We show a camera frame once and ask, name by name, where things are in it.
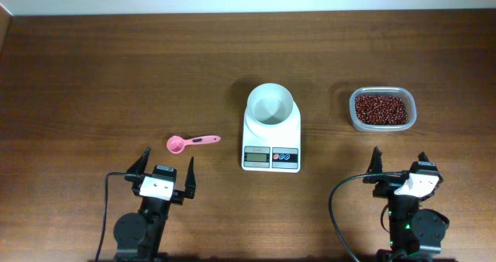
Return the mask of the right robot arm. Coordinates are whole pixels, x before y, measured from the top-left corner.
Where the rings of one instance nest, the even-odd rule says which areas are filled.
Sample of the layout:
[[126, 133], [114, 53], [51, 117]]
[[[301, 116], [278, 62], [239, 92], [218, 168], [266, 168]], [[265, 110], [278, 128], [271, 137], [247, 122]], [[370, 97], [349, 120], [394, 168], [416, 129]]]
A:
[[441, 253], [450, 221], [421, 204], [435, 194], [443, 177], [425, 153], [418, 155], [409, 170], [399, 172], [384, 172], [381, 156], [375, 147], [363, 180], [375, 185], [375, 198], [387, 199], [381, 215], [388, 217], [390, 249], [378, 250], [375, 260], [433, 261]]

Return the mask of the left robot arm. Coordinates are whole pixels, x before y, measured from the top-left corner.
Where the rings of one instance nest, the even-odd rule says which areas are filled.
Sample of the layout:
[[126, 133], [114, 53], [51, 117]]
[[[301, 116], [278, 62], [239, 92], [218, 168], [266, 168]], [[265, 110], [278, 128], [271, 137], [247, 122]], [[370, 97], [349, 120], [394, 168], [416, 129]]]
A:
[[175, 168], [157, 165], [150, 174], [145, 172], [150, 151], [146, 148], [122, 175], [132, 183], [133, 194], [142, 201], [137, 212], [122, 215], [114, 225], [113, 236], [117, 243], [114, 261], [162, 261], [160, 241], [171, 206], [182, 205], [184, 200], [195, 197], [195, 159], [190, 159], [181, 191], [174, 187]]

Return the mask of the pink measuring scoop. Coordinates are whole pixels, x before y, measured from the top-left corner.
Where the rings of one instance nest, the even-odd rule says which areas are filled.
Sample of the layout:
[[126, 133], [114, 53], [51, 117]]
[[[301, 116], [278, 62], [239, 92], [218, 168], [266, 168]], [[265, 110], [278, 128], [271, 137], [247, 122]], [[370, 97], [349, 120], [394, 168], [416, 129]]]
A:
[[187, 146], [217, 143], [221, 139], [222, 138], [220, 136], [215, 135], [198, 136], [190, 139], [184, 139], [180, 136], [172, 136], [167, 141], [167, 149], [173, 154], [179, 154], [182, 153]]

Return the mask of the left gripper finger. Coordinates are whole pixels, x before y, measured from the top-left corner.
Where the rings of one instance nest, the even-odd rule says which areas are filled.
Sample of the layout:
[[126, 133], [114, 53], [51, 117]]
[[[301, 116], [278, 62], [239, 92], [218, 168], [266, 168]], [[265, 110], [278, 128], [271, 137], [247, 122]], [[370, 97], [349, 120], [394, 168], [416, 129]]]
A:
[[190, 159], [190, 163], [188, 165], [187, 177], [185, 180], [185, 198], [193, 199], [195, 197], [196, 191], [196, 180], [195, 180], [195, 171], [194, 171], [194, 163], [195, 158], [192, 157]]
[[151, 152], [151, 148], [147, 147], [143, 152], [143, 154], [141, 155], [141, 157], [139, 157], [138, 160], [131, 167], [127, 169], [126, 173], [143, 174], [148, 163], [150, 152]]

